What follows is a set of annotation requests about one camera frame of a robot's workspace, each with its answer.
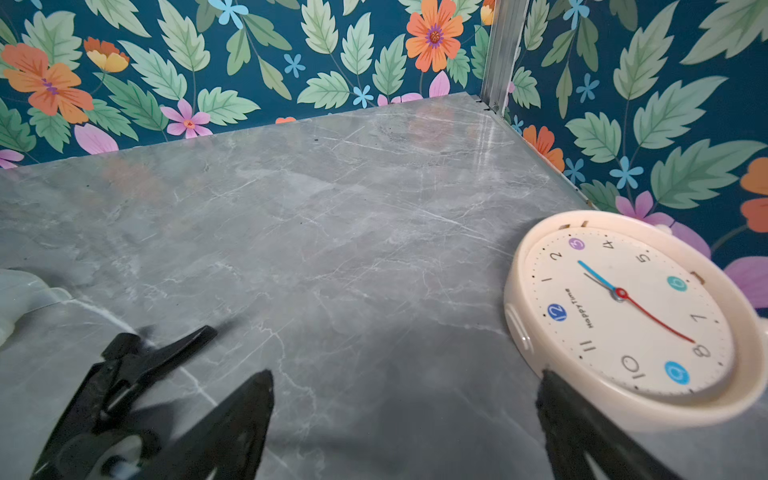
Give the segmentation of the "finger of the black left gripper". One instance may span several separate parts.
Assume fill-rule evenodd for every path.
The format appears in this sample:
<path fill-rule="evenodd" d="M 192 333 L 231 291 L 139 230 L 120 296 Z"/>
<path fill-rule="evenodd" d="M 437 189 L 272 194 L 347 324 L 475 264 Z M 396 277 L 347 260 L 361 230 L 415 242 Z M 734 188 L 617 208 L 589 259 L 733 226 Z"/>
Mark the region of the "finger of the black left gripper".
<path fill-rule="evenodd" d="M 33 469 L 33 479 L 62 479 L 55 466 L 65 444 L 84 434 L 100 434 L 117 426 L 133 403 L 156 382 L 182 366 L 217 336 L 203 326 L 162 348 L 142 346 L 137 334 L 120 333 L 91 366 L 52 430 Z"/>

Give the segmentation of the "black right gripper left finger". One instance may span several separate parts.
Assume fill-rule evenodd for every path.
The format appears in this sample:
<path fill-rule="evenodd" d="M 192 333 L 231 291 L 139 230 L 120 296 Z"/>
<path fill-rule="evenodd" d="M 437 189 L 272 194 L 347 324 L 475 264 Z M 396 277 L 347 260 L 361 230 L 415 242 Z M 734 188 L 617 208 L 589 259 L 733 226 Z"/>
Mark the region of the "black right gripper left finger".
<path fill-rule="evenodd" d="M 134 475 L 136 479 L 253 479 L 274 408 L 270 370 L 247 379 Z"/>

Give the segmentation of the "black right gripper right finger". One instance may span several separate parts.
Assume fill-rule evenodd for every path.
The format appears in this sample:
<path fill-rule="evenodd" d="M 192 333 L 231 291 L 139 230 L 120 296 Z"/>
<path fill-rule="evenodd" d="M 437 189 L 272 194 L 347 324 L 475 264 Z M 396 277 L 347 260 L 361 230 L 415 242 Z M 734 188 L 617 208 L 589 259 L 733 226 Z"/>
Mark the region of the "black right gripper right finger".
<path fill-rule="evenodd" d="M 593 479 L 593 465 L 609 479 L 679 477 L 551 370 L 543 372 L 536 408 L 556 479 Z"/>

